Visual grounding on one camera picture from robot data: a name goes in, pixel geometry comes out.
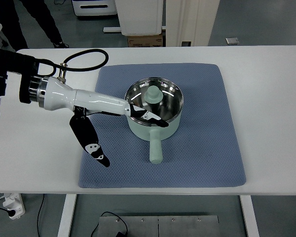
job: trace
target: power strip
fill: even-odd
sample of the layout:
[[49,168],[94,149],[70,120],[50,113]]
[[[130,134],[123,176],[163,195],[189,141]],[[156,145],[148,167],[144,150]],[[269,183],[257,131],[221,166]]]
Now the power strip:
[[3,206],[8,210],[15,210],[15,215],[10,217],[10,219],[14,220],[20,218],[25,213],[21,194],[4,194],[4,198]]

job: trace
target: gray floor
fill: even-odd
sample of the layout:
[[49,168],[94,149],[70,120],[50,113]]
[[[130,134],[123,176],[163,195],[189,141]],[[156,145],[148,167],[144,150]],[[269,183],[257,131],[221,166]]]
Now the gray floor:
[[[119,26],[117,16],[80,19],[74,15],[69,0],[63,5],[55,5],[54,0],[45,2],[64,42],[71,48],[127,47],[127,38],[122,34],[102,32],[103,27]],[[15,3],[29,48],[52,48],[36,21],[18,0]],[[226,37],[238,37],[240,45],[296,45],[296,0],[221,0],[209,46],[226,45]],[[36,219],[42,195],[22,197],[26,214],[20,219],[10,220],[0,211],[0,236],[37,236]],[[152,205],[156,199],[158,205]],[[46,195],[39,221],[42,237],[57,236],[64,200],[64,195]],[[296,196],[254,196],[252,200],[261,237],[296,237]],[[124,215],[216,214],[222,236],[245,236],[237,197],[97,195],[78,196],[71,236],[90,236],[103,211]]]

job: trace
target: cooking pot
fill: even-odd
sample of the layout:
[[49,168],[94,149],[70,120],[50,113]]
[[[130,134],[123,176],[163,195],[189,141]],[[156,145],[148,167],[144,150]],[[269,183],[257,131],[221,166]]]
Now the cooking pot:
[[125,100],[158,115],[169,123],[168,127],[159,127],[142,118],[127,117],[131,131],[137,137],[150,141],[150,162],[161,163],[163,160],[161,140],[172,136],[180,124],[183,107],[181,90],[167,79],[146,78],[137,81],[127,90]]

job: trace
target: blue textured mat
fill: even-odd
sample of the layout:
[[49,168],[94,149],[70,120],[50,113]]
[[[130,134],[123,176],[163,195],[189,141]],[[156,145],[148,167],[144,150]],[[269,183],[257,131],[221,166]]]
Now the blue textured mat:
[[84,152],[82,188],[235,187],[246,182],[228,100],[219,68],[212,64],[141,64],[101,68],[96,92],[124,98],[136,81],[161,77],[184,96],[178,130],[161,141],[163,162],[151,164],[149,142],[134,135],[125,116],[92,115],[105,168]]

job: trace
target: person's leg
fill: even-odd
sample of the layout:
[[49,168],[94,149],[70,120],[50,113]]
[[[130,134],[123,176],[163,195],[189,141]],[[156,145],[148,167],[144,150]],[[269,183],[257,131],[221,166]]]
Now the person's leg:
[[62,42],[61,35],[44,0],[20,0],[30,15],[36,19],[52,43]]
[[0,24],[2,24],[2,32],[15,51],[28,48],[13,0],[0,0]]

